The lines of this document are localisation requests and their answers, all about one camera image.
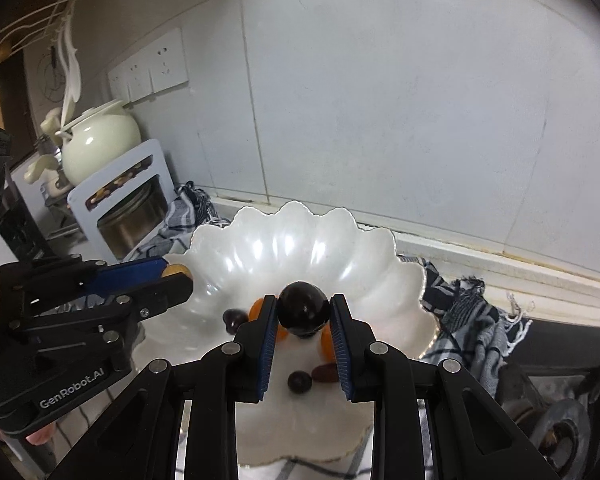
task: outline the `wall trim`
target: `wall trim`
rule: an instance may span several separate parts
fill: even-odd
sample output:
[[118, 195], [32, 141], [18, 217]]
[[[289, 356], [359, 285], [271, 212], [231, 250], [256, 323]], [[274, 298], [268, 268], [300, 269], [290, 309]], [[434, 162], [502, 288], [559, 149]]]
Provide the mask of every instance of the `wall trim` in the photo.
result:
[[[226, 218], [233, 218], [238, 210], [248, 205], [264, 213], [280, 209], [279, 205], [221, 197], [212, 197], [212, 202], [218, 214]], [[333, 209], [306, 205], [316, 214]], [[484, 280], [484, 297], [503, 310], [513, 314], [509, 299], [512, 294], [533, 319], [600, 327], [600, 280], [402, 232], [395, 221], [387, 226], [386, 219], [381, 216], [360, 215], [355, 211], [352, 214], [362, 228], [390, 228], [398, 252], [431, 260], [445, 279], [477, 276]]]

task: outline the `orange fruit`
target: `orange fruit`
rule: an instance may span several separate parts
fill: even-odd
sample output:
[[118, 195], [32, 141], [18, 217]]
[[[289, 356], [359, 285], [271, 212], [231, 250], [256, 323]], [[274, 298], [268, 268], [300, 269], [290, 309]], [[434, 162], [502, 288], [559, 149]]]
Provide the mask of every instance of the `orange fruit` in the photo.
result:
[[164, 270], [162, 271], [162, 274], [160, 275], [162, 278], [165, 278], [167, 276], [171, 276], [172, 274], [177, 274], [179, 272], [182, 272], [184, 275], [188, 276], [190, 280], [193, 280], [193, 275], [191, 274], [191, 271], [189, 270], [189, 267], [184, 266], [183, 264], [169, 264], [167, 265]]
[[333, 337], [331, 336], [331, 325], [327, 323], [320, 334], [320, 350], [322, 357], [328, 363], [336, 362], [336, 352], [333, 349]]
[[[255, 303], [251, 305], [249, 309], [249, 321], [253, 321], [254, 319], [258, 319], [260, 315], [260, 310], [262, 309], [262, 303], [264, 303], [264, 298], [260, 298], [256, 300]], [[278, 325], [278, 332], [276, 333], [276, 341], [282, 341], [286, 336], [289, 335], [289, 332], [282, 325]]]

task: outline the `small round candy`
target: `small round candy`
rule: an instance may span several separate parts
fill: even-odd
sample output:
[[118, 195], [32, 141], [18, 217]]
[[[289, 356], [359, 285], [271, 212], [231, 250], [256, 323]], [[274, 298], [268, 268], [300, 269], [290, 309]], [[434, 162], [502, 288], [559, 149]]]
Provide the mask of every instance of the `small round candy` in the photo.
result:
[[222, 321], [226, 331], [230, 335], [235, 335], [238, 332], [238, 328], [242, 323], [248, 322], [249, 317], [246, 312], [239, 310], [238, 308], [229, 308], [222, 314]]
[[311, 389], [313, 380], [311, 375], [302, 370], [292, 372], [286, 380], [286, 385], [295, 394], [305, 394]]
[[293, 282], [278, 298], [280, 325], [298, 337], [311, 337], [329, 320], [329, 300], [315, 285]]

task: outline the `stainless steel pot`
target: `stainless steel pot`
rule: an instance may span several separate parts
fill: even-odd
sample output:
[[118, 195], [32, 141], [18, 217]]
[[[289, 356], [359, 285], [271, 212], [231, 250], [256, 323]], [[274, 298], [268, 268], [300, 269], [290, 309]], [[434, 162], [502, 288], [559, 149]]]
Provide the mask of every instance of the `stainless steel pot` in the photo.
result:
[[98, 220], [114, 256], [122, 260], [167, 214], [167, 201], [153, 179], [142, 184]]

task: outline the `electrical outlet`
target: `electrical outlet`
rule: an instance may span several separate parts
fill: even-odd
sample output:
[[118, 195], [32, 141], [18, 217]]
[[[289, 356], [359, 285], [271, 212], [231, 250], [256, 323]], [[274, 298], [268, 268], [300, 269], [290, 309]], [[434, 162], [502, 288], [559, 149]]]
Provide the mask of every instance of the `electrical outlet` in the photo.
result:
[[146, 54], [154, 92], [189, 80], [179, 28], [174, 28], [153, 41], [142, 52]]
[[126, 86], [126, 81], [123, 77], [123, 65], [118, 65], [107, 73], [109, 77], [109, 87], [111, 95], [114, 99], [120, 99], [128, 103], [130, 101], [129, 89]]
[[151, 77], [144, 50], [133, 54], [123, 64], [123, 78], [129, 89], [129, 100], [138, 101], [152, 94]]

